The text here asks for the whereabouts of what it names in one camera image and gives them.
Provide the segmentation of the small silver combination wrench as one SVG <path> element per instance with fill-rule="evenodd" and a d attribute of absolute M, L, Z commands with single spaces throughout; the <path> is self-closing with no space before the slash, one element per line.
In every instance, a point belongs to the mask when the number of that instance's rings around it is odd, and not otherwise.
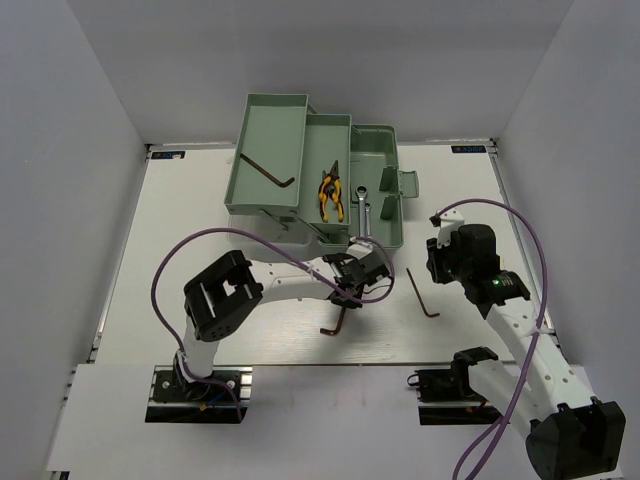
<path fill-rule="evenodd" d="M 364 204 L 364 237 L 372 237 L 372 217 L 371 217 L 371 204 L 365 202 Z"/>

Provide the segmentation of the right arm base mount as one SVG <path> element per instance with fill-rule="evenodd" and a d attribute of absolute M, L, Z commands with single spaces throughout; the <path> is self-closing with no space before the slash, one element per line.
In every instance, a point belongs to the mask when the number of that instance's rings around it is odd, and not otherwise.
<path fill-rule="evenodd" d="M 473 391 L 469 368 L 481 361 L 498 360 L 488 347 L 458 351 L 446 368 L 415 370 L 407 386 L 417 392 L 422 426 L 491 425 L 501 418 L 489 401 Z"/>

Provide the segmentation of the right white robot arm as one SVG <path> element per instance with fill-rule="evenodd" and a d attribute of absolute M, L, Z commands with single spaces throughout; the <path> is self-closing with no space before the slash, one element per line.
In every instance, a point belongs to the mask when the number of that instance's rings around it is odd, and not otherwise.
<path fill-rule="evenodd" d="M 427 268 L 438 284 L 458 282 L 465 297 L 506 345 L 515 377 L 486 347 L 455 354 L 451 384 L 461 397 L 492 404 L 524 439 L 541 479 L 579 479 L 616 469 L 626 418 L 603 402 L 575 373 L 520 277 L 502 269 L 494 231 L 487 225 L 444 221 L 427 242 Z"/>

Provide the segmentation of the left blue table label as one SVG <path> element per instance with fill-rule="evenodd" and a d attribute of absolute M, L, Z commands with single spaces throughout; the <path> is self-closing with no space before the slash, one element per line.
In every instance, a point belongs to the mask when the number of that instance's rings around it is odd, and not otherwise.
<path fill-rule="evenodd" d="M 155 151 L 151 153 L 153 160 L 183 159 L 185 151 Z"/>

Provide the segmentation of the yellow needle-nose pliers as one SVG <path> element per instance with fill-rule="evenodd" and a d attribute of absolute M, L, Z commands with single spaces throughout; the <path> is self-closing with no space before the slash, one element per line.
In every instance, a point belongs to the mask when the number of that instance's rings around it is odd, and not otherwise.
<path fill-rule="evenodd" d="M 332 198 L 329 200 L 331 201 L 334 206 L 337 209 L 338 212 L 338 221 L 339 222 L 343 222 L 344 221 L 344 206 L 342 203 L 342 199 L 341 199 L 341 195 L 342 195 L 342 185 L 341 185 L 341 180 L 340 180 L 340 176 L 339 176 L 339 161 L 335 160 L 331 169 L 327 172 L 329 174 L 332 175 L 333 180 L 334 180 L 334 193 L 332 195 Z"/>

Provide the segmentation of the thin brown hex key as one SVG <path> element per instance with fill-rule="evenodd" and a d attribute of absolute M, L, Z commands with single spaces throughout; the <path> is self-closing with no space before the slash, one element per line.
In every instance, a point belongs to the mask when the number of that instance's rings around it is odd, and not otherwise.
<path fill-rule="evenodd" d="M 252 168 L 254 168 L 256 171 L 258 171 L 261 175 L 263 175 L 265 178 L 267 178 L 269 181 L 274 183 L 279 188 L 287 188 L 288 186 L 290 186 L 291 184 L 293 184 L 295 182 L 295 178 L 294 177 L 290 177 L 290 178 L 288 178 L 286 180 L 278 179 L 270 171 L 265 169 L 263 166 L 258 164 L 256 161 L 254 161 L 252 158 L 250 158 L 249 156 L 247 156 L 244 153 L 240 153 L 239 157 L 242 160 L 244 160 L 248 165 L 250 165 Z"/>

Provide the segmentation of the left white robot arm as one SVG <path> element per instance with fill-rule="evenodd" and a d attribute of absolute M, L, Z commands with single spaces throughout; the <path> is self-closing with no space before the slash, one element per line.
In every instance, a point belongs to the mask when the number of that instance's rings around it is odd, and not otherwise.
<path fill-rule="evenodd" d="M 191 399 L 205 396 L 219 343 L 259 305 L 314 299 L 355 309 L 367 287 L 391 277 L 382 256 L 360 245 L 298 263 L 253 261 L 240 250 L 224 254 L 183 288 L 187 329 L 174 361 L 177 387 Z"/>

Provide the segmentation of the green plastic toolbox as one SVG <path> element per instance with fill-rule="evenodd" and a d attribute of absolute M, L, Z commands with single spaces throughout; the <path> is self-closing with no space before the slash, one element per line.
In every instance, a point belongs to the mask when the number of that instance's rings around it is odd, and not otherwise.
<path fill-rule="evenodd" d="M 404 243 L 403 202 L 418 195 L 393 126 L 320 113 L 306 94 L 248 95 L 224 205 L 271 225 L 273 241 L 300 233 L 337 251 L 369 228 L 394 251 Z"/>

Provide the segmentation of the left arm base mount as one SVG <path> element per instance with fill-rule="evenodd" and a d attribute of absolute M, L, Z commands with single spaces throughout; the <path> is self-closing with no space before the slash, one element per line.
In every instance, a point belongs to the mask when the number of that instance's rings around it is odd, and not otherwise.
<path fill-rule="evenodd" d="M 239 403 L 241 415 L 248 410 L 253 370 L 249 366 L 215 367 L 211 378 L 227 387 L 207 383 L 189 383 L 178 369 L 154 367 L 145 413 L 146 423 L 157 424 L 240 424 L 231 389 Z"/>

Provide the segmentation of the long brown hex key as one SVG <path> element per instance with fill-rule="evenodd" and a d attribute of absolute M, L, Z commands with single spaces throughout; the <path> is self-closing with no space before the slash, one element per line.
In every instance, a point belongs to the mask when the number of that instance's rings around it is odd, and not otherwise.
<path fill-rule="evenodd" d="M 333 328 L 320 328 L 319 333 L 326 336 L 336 336 L 340 333 L 344 324 L 347 308 L 342 307 L 339 313 L 338 320 Z"/>

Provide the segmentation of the brown hex key right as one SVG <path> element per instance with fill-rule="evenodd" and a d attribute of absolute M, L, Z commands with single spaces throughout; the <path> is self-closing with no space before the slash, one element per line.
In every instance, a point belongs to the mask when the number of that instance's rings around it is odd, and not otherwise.
<path fill-rule="evenodd" d="M 421 310 L 422 310 L 423 314 L 424 314 L 427 318 L 437 318 L 437 317 L 439 317 L 439 316 L 440 316 L 440 313 L 439 313 L 439 312 L 433 312 L 433 313 L 431 313 L 431 312 L 427 309 L 426 304 L 425 304 L 425 302 L 424 302 L 424 299 L 423 299 L 423 297 L 422 297 L 422 295 L 421 295 L 421 292 L 420 292 L 420 290 L 419 290 L 419 288 L 418 288 L 417 282 L 415 281 L 414 275 L 412 274 L 412 272 L 411 272 L 410 268 L 406 267 L 406 268 L 405 268 L 405 271 L 406 271 L 406 274 L 407 274 L 407 276 L 408 276 L 408 278 L 409 278 L 409 281 L 410 281 L 410 283 L 411 283 L 411 286 L 412 286 L 412 288 L 413 288 L 413 290 L 414 290 L 414 293 L 415 293 L 415 295 L 416 295 L 416 297 L 417 297 L 418 303 L 419 303 L 419 305 L 420 305 L 420 308 L 421 308 Z"/>

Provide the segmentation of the large silver ratchet wrench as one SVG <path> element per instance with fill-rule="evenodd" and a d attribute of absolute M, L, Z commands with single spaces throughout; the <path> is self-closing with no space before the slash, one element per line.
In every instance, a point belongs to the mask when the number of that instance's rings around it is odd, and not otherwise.
<path fill-rule="evenodd" d="M 364 237 L 364 204 L 367 202 L 368 190 L 364 185 L 359 185 L 355 189 L 358 201 L 359 236 Z"/>

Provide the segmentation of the yellow combination pliers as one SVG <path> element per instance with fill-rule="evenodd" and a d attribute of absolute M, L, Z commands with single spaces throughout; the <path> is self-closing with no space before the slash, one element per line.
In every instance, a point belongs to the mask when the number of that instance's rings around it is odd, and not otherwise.
<path fill-rule="evenodd" d="M 334 193 L 334 180 L 331 174 L 322 172 L 322 181 L 318 189 L 319 213 L 323 222 L 329 221 L 327 213 L 327 203 Z"/>

